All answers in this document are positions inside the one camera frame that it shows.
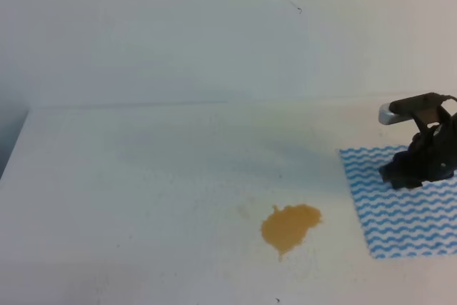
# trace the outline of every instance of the wavy striped cloth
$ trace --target wavy striped cloth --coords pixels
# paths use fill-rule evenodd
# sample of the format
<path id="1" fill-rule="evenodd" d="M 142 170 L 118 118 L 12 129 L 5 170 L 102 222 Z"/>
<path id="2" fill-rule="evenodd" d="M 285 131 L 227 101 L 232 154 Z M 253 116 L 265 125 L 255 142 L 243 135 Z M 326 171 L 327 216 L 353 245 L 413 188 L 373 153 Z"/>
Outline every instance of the wavy striped cloth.
<path id="1" fill-rule="evenodd" d="M 340 150 L 354 205 L 375 259 L 457 253 L 457 178 L 393 190 L 378 169 L 407 146 Z"/>

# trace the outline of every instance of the white wall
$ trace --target white wall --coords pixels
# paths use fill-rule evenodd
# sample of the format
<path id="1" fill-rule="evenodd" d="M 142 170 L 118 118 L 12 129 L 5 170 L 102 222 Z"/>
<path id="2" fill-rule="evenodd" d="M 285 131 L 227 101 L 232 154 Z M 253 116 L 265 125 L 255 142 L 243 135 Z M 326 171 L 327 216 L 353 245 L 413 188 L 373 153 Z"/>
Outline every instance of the white wall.
<path id="1" fill-rule="evenodd" d="M 456 0 L 0 0 L 14 120 L 28 105 L 457 88 L 456 65 Z"/>

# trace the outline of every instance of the blue and white cloth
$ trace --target blue and white cloth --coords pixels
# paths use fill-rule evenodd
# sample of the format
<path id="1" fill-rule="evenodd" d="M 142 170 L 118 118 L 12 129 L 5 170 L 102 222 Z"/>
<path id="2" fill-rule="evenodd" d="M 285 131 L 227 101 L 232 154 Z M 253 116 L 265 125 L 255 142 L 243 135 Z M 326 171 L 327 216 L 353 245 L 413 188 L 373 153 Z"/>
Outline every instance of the blue and white cloth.
<path id="1" fill-rule="evenodd" d="M 378 169 L 407 146 L 340 150 L 366 243 L 375 259 L 457 253 L 457 177 L 394 190 Z"/>

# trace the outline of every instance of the spill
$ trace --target spill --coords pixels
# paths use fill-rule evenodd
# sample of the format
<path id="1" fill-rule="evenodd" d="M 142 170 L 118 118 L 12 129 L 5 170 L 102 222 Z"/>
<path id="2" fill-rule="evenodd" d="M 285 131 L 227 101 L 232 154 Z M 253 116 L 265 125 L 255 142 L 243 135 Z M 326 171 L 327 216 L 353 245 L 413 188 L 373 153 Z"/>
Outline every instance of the spill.
<path id="1" fill-rule="evenodd" d="M 279 253 L 279 261 L 285 253 L 300 245 L 308 232 L 321 220 L 321 212 L 306 204 L 286 206 L 279 210 L 273 206 L 273 213 L 262 223 L 262 237 Z"/>

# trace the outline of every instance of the white tabletop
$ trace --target white tabletop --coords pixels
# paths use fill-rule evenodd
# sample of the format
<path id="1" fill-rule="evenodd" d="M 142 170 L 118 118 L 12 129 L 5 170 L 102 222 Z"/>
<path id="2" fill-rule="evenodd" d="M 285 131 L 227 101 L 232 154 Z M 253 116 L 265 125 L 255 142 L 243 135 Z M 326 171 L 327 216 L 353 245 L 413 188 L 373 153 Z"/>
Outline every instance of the white tabletop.
<path id="1" fill-rule="evenodd" d="M 386 100 L 31 112 L 0 181 L 0 304 L 454 304 L 457 256 L 368 254 L 336 150 L 408 144 Z M 279 262 L 262 221 L 303 203 L 323 223 Z"/>

